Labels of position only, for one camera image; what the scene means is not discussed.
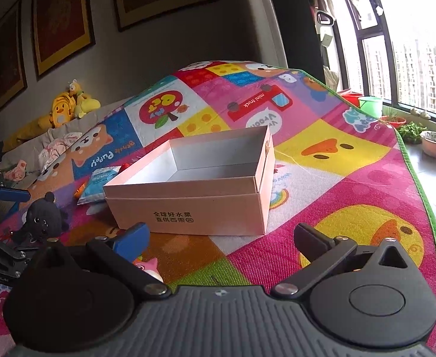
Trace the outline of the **black plush toy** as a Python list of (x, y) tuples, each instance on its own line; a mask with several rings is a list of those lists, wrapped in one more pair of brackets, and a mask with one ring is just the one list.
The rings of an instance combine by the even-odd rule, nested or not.
[(23, 226), (11, 233), (14, 244), (44, 243), (68, 231), (68, 215), (56, 204), (53, 192), (34, 201), (28, 208)]

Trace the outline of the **blue wet wipes pack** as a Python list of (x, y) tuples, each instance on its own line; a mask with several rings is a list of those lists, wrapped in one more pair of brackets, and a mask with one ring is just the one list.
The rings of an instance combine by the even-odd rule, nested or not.
[(104, 201), (105, 191), (103, 187), (107, 182), (114, 179), (120, 171), (120, 166), (111, 166), (99, 168), (93, 171), (90, 179), (85, 184), (81, 196), (78, 198), (77, 204), (84, 205), (97, 201)]

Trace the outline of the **small pink cloth piece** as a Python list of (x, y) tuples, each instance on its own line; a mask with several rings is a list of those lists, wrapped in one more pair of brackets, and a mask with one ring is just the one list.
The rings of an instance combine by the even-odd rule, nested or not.
[(5, 172), (3, 177), (7, 181), (20, 182), (26, 175), (27, 163), (24, 160), (19, 160), (17, 165), (9, 171)]

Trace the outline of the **grey sofa blanket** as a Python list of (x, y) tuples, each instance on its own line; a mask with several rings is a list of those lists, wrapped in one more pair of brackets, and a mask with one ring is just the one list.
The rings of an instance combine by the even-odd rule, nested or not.
[(0, 160), (0, 172), (2, 176), (5, 172), (14, 168), (19, 160), (22, 159), (27, 163), (26, 175), (20, 182), (12, 182), (4, 179), (5, 184), (12, 188), (26, 189), (29, 187), (32, 182), (40, 176), (40, 173), (42, 173), (38, 156), (49, 143), (70, 132), (82, 132), (82, 135), (84, 135), (93, 126), (101, 123), (107, 115), (123, 105), (125, 101), (126, 100), (123, 99), (113, 102), (112, 104), (88, 113), (83, 118), (76, 118), (59, 128), (51, 128), (34, 139), (26, 141), (17, 148), (3, 153)]

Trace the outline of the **pink white crumpled cloth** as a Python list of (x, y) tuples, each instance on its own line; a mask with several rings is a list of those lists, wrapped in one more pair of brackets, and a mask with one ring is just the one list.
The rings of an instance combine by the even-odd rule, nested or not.
[(82, 136), (82, 132), (70, 132), (53, 140), (39, 154), (40, 169), (46, 170), (59, 156), (71, 147)]

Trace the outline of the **yellow duck plush toy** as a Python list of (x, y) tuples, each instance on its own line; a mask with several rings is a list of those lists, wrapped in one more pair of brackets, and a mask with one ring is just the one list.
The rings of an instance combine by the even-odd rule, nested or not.
[(20, 127), (3, 142), (2, 152), (11, 151), (51, 128), (59, 128), (76, 118), (83, 118), (100, 107), (100, 101), (86, 93), (77, 79), (73, 79), (68, 89), (54, 98), (49, 113)]

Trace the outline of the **pink cardboard box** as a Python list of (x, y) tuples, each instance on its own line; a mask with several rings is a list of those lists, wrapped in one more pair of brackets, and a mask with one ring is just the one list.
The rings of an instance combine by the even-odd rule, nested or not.
[(275, 169), (267, 126), (168, 140), (104, 185), (119, 228), (153, 233), (266, 234)]

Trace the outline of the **red flower pot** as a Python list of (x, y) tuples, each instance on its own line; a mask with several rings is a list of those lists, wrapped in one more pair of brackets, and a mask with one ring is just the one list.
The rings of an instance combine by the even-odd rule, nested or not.
[(379, 120), (383, 123), (386, 123), (386, 124), (394, 127), (395, 129), (398, 129), (401, 126), (404, 126), (405, 124), (407, 124), (407, 120), (405, 118), (398, 117), (398, 116), (385, 115), (385, 116), (382, 116)]

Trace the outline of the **green plastic bucket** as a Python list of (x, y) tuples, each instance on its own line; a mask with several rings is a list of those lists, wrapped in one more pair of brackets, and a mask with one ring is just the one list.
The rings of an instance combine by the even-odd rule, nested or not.
[(374, 96), (362, 96), (359, 98), (359, 108), (373, 118), (383, 115), (383, 100)]

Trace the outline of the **gold framed wall picture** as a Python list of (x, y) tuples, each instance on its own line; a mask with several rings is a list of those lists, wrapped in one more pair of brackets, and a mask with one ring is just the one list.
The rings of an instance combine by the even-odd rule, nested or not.
[(0, 111), (27, 88), (23, 61), (22, 0), (0, 18)]

